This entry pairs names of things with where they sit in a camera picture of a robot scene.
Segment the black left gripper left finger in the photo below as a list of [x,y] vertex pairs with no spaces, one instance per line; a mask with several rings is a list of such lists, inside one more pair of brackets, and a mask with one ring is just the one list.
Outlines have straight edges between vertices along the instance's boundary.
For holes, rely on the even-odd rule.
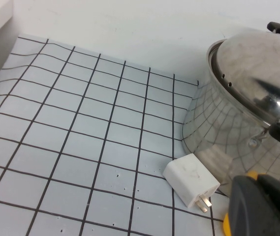
[[228,212],[223,220],[226,236],[278,236],[279,215],[262,184],[251,172],[232,181]]

